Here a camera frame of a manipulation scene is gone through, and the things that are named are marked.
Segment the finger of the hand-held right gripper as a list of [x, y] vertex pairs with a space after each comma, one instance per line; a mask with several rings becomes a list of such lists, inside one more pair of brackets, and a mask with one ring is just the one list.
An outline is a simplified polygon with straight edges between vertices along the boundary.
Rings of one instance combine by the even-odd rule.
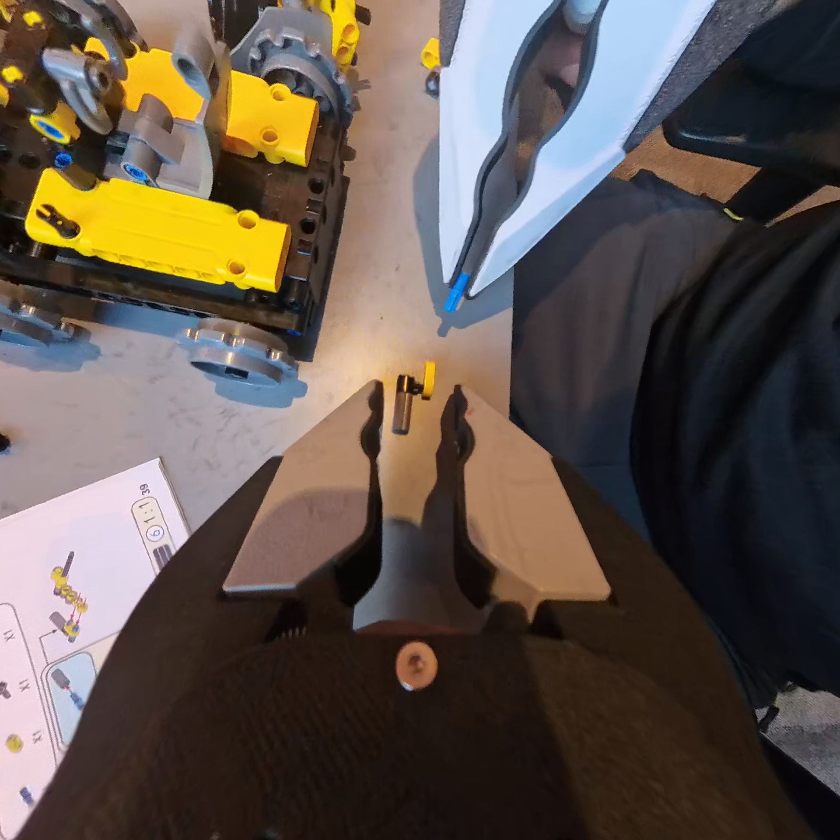
[[[631, 132], [713, 4], [602, 2], [584, 31], [570, 106], [543, 139], [529, 192], [530, 221], [508, 238], [507, 251], [528, 249], [508, 270], [623, 161]], [[465, 298], [490, 284], [469, 283]]]
[[524, 157], [519, 91], [562, 2], [441, 2], [438, 243], [444, 282], [490, 284], [528, 249], [518, 237], [546, 140]]

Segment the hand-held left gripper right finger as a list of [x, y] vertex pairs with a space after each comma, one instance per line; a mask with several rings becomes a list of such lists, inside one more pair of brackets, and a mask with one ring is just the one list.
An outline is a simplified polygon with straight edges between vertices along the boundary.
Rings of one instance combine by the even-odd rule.
[[441, 416], [438, 498], [467, 627], [530, 627], [552, 607], [612, 605], [552, 456], [466, 385]]

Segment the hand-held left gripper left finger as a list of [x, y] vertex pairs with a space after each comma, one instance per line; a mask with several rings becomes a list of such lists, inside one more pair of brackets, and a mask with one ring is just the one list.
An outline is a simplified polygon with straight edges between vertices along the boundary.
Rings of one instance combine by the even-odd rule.
[[351, 627], [382, 568], [384, 386], [365, 383], [291, 445], [223, 584], [299, 604], [309, 627]]

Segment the grey sleeve with black pin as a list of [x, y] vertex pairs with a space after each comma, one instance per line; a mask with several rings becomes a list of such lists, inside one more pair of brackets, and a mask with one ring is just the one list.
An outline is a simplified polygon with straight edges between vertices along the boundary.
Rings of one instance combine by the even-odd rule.
[[411, 427], [414, 397], [426, 399], [424, 383], [410, 374], [399, 374], [395, 384], [395, 401], [392, 415], [392, 433], [407, 435]]

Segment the grey desk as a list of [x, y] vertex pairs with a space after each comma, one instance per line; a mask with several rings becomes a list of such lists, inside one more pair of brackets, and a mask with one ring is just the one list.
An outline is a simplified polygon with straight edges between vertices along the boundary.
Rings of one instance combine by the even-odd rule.
[[[366, 382], [385, 386], [379, 467], [381, 575], [355, 622], [473, 631], [441, 536], [440, 421], [457, 384], [509, 405], [511, 275], [447, 315], [438, 257], [438, 105], [421, 50], [439, 2], [363, 2], [363, 82], [345, 165], [342, 232], [313, 360], [299, 382], [252, 388], [196, 371], [177, 343], [190, 320], [123, 305], [83, 322], [81, 341], [34, 352], [2, 343], [2, 517], [161, 458], [196, 531], [273, 456]], [[424, 380], [407, 435], [392, 433], [396, 379]]]

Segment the person's right hand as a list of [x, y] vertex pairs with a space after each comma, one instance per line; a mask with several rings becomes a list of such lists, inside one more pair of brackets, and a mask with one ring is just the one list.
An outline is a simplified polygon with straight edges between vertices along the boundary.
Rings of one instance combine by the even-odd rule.
[[560, 21], [536, 52], [518, 91], [518, 125], [513, 171], [518, 188], [528, 178], [532, 157], [559, 125], [574, 94], [584, 37]]

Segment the person's grey trouser leg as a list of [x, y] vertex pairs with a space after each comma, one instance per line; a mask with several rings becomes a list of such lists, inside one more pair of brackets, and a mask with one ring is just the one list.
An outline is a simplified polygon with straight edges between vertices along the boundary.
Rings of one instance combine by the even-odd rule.
[[514, 271], [511, 418], [645, 540], [630, 440], [650, 333], [735, 231], [650, 171], [609, 176]]

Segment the open instruction booklet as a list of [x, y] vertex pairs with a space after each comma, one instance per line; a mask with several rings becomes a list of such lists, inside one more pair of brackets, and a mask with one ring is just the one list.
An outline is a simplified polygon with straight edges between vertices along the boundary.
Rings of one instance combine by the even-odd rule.
[[189, 535], [160, 458], [2, 520], [2, 838], [27, 822], [117, 635]]

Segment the yellow black brick vehicle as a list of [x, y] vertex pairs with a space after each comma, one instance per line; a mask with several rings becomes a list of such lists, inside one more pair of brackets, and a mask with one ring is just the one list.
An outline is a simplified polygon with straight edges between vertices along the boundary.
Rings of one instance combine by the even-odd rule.
[[311, 350], [353, 117], [277, 2], [208, 2], [149, 46], [120, 2], [2, 2], [2, 341], [78, 340], [121, 303], [195, 319], [218, 380], [279, 385]]

